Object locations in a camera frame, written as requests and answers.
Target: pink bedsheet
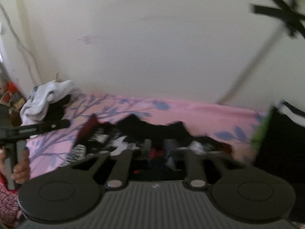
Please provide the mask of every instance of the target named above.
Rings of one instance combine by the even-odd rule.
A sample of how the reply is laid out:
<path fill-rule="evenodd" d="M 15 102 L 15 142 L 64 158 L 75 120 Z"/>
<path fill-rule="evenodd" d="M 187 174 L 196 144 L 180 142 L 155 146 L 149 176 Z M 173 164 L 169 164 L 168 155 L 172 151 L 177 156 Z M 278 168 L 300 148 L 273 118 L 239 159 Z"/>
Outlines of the pink bedsheet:
<path fill-rule="evenodd" d="M 172 100 L 82 94 L 66 110 L 66 129 L 40 135 L 27 142 L 31 177 L 56 169 L 73 146 L 79 129 L 95 113 L 101 122 L 115 123 L 133 113 L 152 124 L 183 121 L 192 135 L 208 135 L 233 146 L 233 157 L 251 162 L 256 156 L 249 141 L 263 114 L 255 110 Z"/>

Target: white cloth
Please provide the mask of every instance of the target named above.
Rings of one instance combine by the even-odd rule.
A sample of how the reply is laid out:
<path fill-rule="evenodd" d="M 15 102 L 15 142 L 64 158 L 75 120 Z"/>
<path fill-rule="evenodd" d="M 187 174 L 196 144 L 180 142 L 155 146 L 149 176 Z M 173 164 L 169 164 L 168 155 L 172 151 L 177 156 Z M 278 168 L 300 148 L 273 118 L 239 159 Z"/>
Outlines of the white cloth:
<path fill-rule="evenodd" d="M 51 81 L 36 86 L 20 111 L 22 125 L 39 123 L 46 116 L 49 104 L 60 101 L 67 95 L 71 95 L 70 101 L 74 101 L 79 95 L 79 89 L 71 80 L 61 83 Z"/>

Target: cable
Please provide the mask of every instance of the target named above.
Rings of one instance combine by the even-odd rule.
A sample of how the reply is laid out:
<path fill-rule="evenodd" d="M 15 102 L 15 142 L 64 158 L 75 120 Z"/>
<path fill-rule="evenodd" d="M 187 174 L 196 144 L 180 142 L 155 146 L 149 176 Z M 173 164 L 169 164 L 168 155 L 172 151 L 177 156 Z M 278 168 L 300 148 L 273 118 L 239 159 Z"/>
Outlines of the cable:
<path fill-rule="evenodd" d="M 3 5 L 1 3 L 0 3 L 0 9 L 1 9 L 1 11 L 2 11 L 6 21 L 7 21 L 7 24 L 9 26 L 13 36 L 15 37 L 15 39 L 17 41 L 17 47 L 18 47 L 19 51 L 21 52 L 21 54 L 22 54 L 22 56 L 23 56 L 23 58 L 25 60 L 25 63 L 26 63 L 26 66 L 27 66 L 27 70 L 29 72 L 29 75 L 31 77 L 32 82 L 35 84 L 35 86 L 38 85 L 36 80 L 35 80 L 35 78 L 34 78 L 34 76 L 33 76 L 33 73 L 32 73 L 32 70 L 31 70 L 31 65 L 30 65 L 30 63 L 29 63 L 29 61 L 28 61 L 24 51 L 26 51 L 31 56 L 31 58 L 33 59 L 34 65 L 36 67 L 36 71 L 37 71 L 39 79 L 40 79 L 40 83 L 43 83 L 42 82 L 42 76 L 40 74 L 40 71 L 39 71 L 39 68 L 38 68 L 38 64 L 37 64 L 37 60 L 36 60 L 34 54 L 22 44 L 19 36 L 17 35 L 16 31 L 14 30 L 14 28 L 13 28 L 13 26 L 11 24 L 11 20 L 10 20 L 8 14 L 7 14 L 7 11 L 5 10 L 5 8 L 3 7 Z"/>
<path fill-rule="evenodd" d="M 3 96 L 1 97 L 0 102 L 2 102 L 3 98 L 4 98 L 7 94 L 9 94 L 10 96 L 12 96 L 12 93 L 11 93 L 10 91 L 7 91 L 7 92 L 5 92 L 5 93 L 3 94 Z"/>

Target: wall stain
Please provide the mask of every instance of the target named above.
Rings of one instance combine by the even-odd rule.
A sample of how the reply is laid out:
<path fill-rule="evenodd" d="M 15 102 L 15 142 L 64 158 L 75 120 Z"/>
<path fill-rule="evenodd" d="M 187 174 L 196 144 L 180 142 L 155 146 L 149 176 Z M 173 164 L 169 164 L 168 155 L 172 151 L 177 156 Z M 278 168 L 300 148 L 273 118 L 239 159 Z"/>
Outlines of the wall stain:
<path fill-rule="evenodd" d="M 96 42 L 97 38 L 99 38 L 99 37 L 98 36 L 87 35 L 87 36 L 82 37 L 78 40 L 83 41 L 83 43 L 87 45 L 87 44 L 91 44 L 91 43 Z"/>

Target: ribbed rubber surface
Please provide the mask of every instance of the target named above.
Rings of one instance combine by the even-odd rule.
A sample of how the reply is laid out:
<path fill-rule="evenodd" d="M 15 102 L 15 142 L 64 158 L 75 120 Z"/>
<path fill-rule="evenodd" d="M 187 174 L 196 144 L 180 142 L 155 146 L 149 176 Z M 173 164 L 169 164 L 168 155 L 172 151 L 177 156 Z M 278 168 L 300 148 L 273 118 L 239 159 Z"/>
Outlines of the ribbed rubber surface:
<path fill-rule="evenodd" d="M 62 225 L 27 221 L 19 228 L 295 229 L 286 220 L 264 225 L 237 222 L 216 210 L 205 193 L 189 191 L 181 182 L 131 182 L 124 190 L 107 192 L 98 207 L 76 221 Z"/>

